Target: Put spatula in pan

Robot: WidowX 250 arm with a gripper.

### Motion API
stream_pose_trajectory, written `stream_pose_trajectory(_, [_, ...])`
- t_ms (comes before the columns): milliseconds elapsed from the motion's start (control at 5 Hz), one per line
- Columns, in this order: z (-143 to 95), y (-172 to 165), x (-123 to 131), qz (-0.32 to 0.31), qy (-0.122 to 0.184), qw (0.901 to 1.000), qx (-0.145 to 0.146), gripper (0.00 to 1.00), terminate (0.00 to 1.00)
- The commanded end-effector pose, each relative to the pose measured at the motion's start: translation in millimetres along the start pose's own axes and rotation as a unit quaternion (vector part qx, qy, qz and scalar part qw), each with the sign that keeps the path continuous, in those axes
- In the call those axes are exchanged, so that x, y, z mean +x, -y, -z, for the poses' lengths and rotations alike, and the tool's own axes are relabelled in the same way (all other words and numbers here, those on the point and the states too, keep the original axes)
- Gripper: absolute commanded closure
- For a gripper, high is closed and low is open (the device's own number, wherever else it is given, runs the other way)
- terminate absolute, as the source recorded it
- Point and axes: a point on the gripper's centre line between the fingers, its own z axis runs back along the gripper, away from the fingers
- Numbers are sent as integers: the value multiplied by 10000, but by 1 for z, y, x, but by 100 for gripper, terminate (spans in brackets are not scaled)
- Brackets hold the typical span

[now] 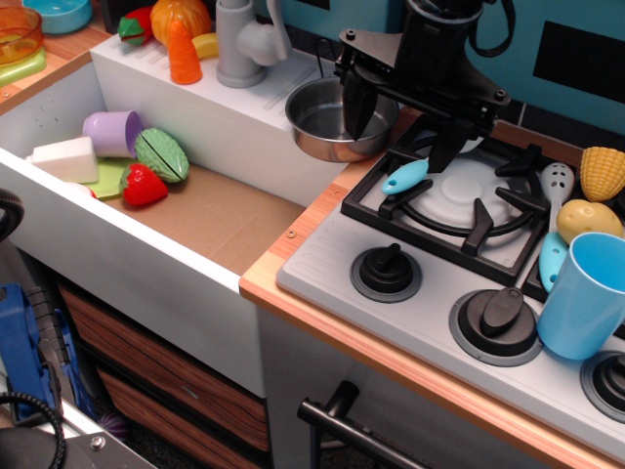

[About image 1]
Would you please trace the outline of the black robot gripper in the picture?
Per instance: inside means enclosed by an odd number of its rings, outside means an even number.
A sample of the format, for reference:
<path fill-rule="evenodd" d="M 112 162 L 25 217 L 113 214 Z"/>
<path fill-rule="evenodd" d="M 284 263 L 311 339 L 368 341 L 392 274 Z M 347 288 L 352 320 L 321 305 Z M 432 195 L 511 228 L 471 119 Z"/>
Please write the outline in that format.
<path fill-rule="evenodd" d="M 401 33 L 344 29 L 336 73 L 343 84 L 345 129 L 359 140 L 380 96 L 444 121 L 429 153 L 429 172 L 441 173 L 459 154 L 475 149 L 494 128 L 508 93 L 469 61 L 466 43 L 478 21 L 409 19 Z"/>

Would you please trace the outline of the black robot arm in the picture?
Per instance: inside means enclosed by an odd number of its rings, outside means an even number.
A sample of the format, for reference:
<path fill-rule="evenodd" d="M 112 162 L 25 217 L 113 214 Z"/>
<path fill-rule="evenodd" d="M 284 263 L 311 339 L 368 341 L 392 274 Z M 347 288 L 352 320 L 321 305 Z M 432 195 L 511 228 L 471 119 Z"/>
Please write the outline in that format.
<path fill-rule="evenodd" d="M 439 125 L 429 169 L 443 171 L 470 140 L 488 137 L 511 97 L 478 71 L 480 1 L 409 1 L 402 32 L 346 29 L 336 72 L 343 85 L 344 123 L 359 140 L 379 97 L 416 108 Z"/>

